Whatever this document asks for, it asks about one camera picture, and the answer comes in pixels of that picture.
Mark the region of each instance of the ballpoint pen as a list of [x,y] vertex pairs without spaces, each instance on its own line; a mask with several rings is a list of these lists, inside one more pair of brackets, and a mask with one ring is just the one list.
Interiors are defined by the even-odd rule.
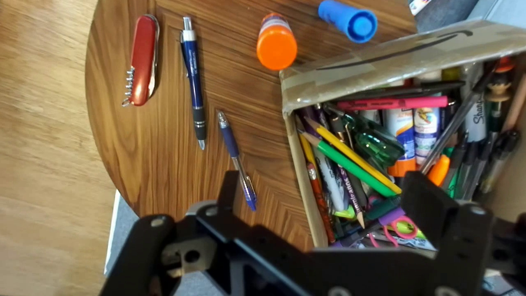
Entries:
[[252,211],[257,211],[257,194],[256,194],[256,189],[254,189],[254,185],[252,185],[249,175],[246,173],[246,170],[242,166],[241,153],[237,150],[237,143],[234,140],[233,129],[231,129],[224,112],[218,112],[218,122],[219,122],[221,134],[224,135],[224,142],[228,145],[228,150],[231,153],[234,168],[241,173],[241,183],[242,183],[242,189],[246,194],[246,201]]
[[203,94],[201,94],[198,38],[193,28],[191,17],[183,17],[182,51],[183,51],[183,60],[188,71],[188,79],[191,83],[195,130],[196,130],[200,148],[205,150],[208,145],[208,124],[206,124],[206,112],[205,112]]

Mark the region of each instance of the red pocket knife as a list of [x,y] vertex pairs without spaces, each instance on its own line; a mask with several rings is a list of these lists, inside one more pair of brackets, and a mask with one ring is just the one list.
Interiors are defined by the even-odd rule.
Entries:
[[122,106],[145,106],[155,91],[157,50],[160,22],[154,15],[142,15],[136,22],[132,65],[127,71],[127,91]]

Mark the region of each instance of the orange cap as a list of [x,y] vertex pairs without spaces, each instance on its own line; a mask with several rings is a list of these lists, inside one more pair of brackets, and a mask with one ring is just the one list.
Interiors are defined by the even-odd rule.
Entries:
[[264,22],[257,55],[260,63],[272,71],[282,71],[295,63],[298,45],[285,20],[279,18],[275,23],[270,23],[270,20]]
[[510,56],[500,58],[496,73],[510,73],[515,68]]
[[408,171],[417,171],[417,160],[399,160],[389,171],[395,178],[405,178]]
[[438,163],[433,166],[433,170],[430,171],[428,178],[433,185],[441,186],[448,171],[450,171],[450,157],[443,155]]

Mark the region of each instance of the round wooden table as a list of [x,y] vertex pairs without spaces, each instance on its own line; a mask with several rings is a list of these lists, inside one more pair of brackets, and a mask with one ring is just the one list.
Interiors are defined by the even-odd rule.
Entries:
[[[219,196],[226,171],[234,168],[216,117],[224,111],[259,194],[259,211],[251,213],[237,199],[237,216],[267,226],[302,250],[313,247],[285,135],[280,78],[260,66],[256,45],[262,18],[279,12],[290,20],[298,38],[300,65],[364,48],[320,20],[318,4],[99,2],[86,56],[88,111],[103,162],[137,214],[168,213],[182,219],[195,203]],[[374,43],[415,30],[407,0],[349,4],[377,14],[380,30]],[[147,106],[124,109],[134,27],[142,14],[154,14],[162,23],[159,89]],[[201,46],[210,125],[206,152],[195,137],[190,84],[182,63],[185,15],[193,17]]]

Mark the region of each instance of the cardboard box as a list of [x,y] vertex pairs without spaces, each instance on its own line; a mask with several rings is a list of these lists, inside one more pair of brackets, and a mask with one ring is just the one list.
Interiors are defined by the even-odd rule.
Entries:
[[283,117],[315,245],[328,247],[328,237],[308,178],[293,119],[295,111],[430,71],[523,51],[526,51],[526,30],[491,22],[468,22],[282,73]]

